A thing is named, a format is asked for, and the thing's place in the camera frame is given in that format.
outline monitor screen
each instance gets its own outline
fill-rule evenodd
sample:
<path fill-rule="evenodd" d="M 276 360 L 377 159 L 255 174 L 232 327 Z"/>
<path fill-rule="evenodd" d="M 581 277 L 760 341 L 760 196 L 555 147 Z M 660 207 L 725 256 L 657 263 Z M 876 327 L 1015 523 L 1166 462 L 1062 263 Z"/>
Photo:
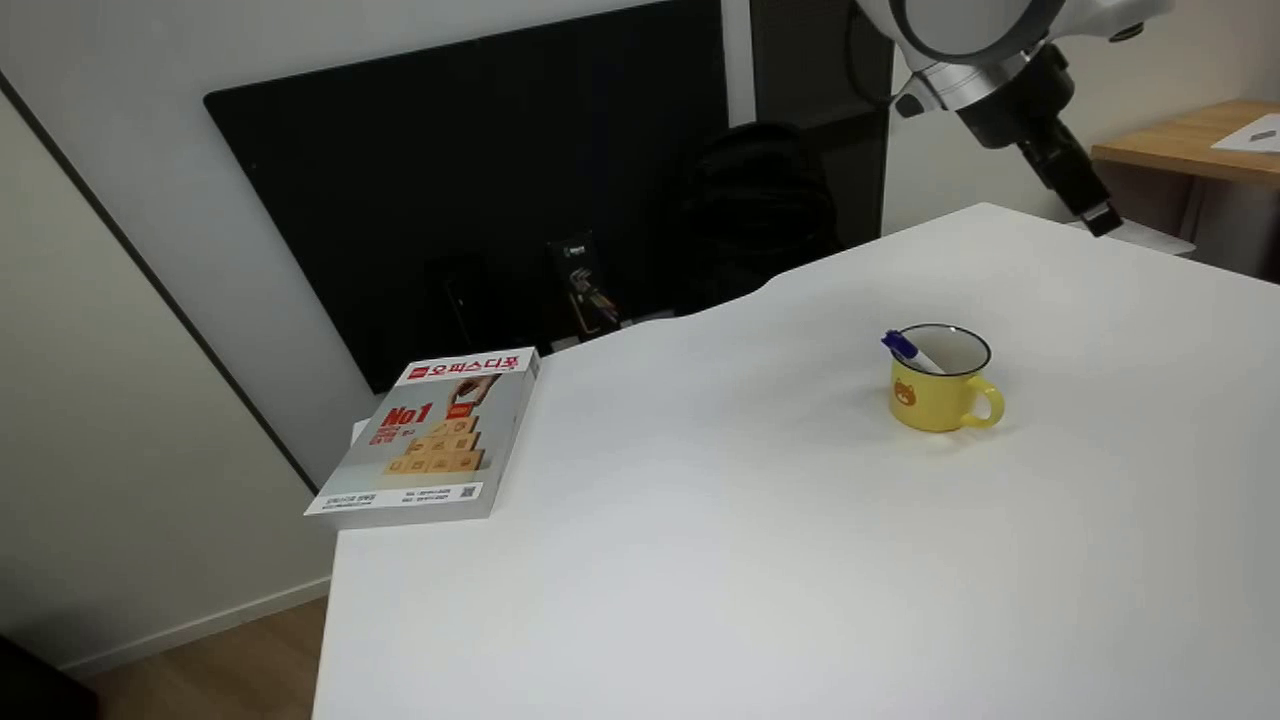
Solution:
<path fill-rule="evenodd" d="M 575 334 L 549 246 L 660 312 L 689 157 L 725 133 L 717 0 L 669 0 L 214 91 L 208 112 L 374 389 Z"/>

